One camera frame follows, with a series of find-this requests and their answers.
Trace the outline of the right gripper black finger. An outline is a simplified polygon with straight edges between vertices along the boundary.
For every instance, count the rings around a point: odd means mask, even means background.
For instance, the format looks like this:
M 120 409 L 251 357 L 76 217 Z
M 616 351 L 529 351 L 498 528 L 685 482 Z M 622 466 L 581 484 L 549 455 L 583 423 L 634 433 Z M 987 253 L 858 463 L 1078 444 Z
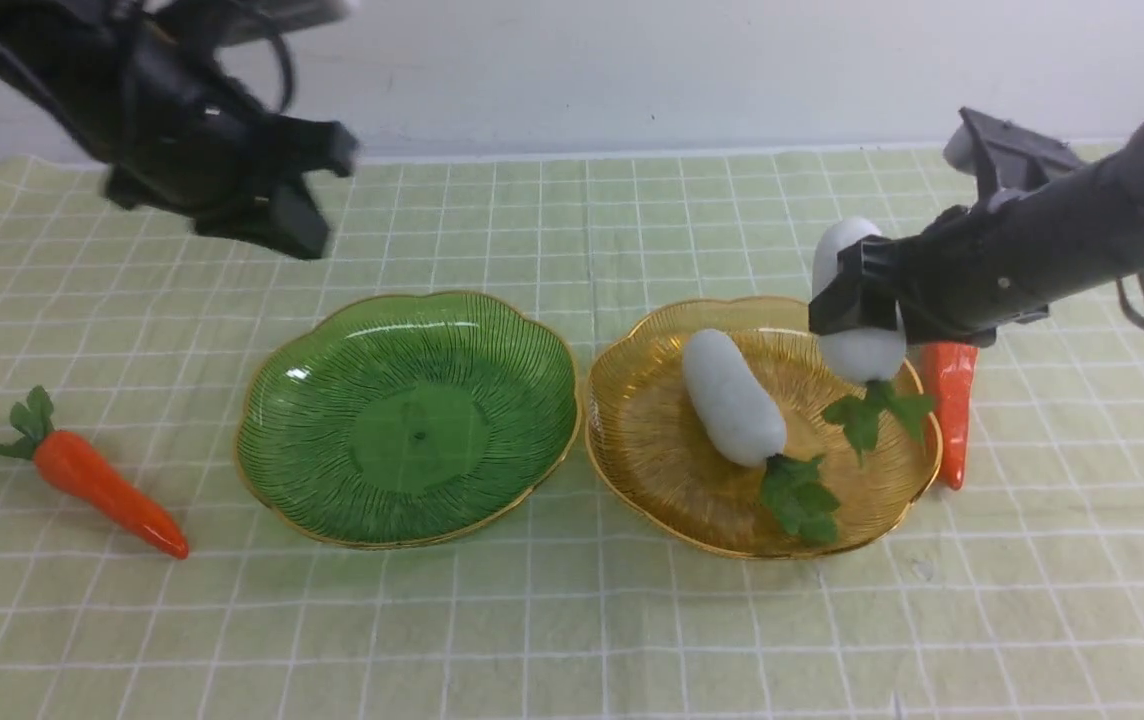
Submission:
M 848 331 L 904 332 L 898 300 L 885 283 L 887 238 L 824 236 L 815 251 L 815 269 L 829 269 L 829 279 L 815 283 L 808 304 L 808 329 L 816 337 Z

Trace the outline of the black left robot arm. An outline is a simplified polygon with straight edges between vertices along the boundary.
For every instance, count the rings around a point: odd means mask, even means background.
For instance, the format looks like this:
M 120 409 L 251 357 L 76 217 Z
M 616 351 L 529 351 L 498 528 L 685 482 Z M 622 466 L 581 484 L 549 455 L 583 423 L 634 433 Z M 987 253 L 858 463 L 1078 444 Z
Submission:
M 289 117 L 288 33 L 344 1 L 0 1 L 0 81 L 105 165 L 120 209 L 185 217 L 198 236 L 297 260 L 329 250 L 305 177 L 352 176 L 360 141 Z

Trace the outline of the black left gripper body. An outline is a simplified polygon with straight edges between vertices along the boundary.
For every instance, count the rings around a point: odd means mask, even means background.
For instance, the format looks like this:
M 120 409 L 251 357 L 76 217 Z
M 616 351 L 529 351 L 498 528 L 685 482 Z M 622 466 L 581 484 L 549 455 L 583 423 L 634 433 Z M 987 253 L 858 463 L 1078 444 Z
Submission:
M 333 229 L 308 174 L 352 176 L 360 141 L 337 120 L 261 102 L 210 40 L 86 40 L 84 118 L 124 209 L 150 206 L 200 236 L 297 260 L 328 255 Z

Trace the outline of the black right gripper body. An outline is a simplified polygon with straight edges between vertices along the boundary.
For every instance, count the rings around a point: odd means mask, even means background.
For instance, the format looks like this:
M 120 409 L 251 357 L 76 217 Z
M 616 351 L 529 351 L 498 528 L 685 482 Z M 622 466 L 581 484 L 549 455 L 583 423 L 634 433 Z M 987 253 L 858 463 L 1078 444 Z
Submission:
M 1040 195 L 958 209 L 917 236 L 872 243 L 873 296 L 895 302 L 911 345 L 988 346 L 1000 325 L 1112 279 L 1099 222 Z

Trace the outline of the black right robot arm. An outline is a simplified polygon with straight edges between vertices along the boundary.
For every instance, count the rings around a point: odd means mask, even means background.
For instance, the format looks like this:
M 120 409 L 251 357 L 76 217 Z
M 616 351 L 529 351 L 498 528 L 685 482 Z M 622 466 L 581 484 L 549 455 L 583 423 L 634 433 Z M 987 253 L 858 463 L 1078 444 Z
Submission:
M 809 304 L 811 333 L 901 329 L 911 345 L 987 347 L 1001 325 L 1144 272 L 1144 122 L 1119 151 L 1085 161 L 1015 122 L 959 114 L 943 156 L 974 177 L 974 204 L 914 236 L 841 251 L 836 280 Z

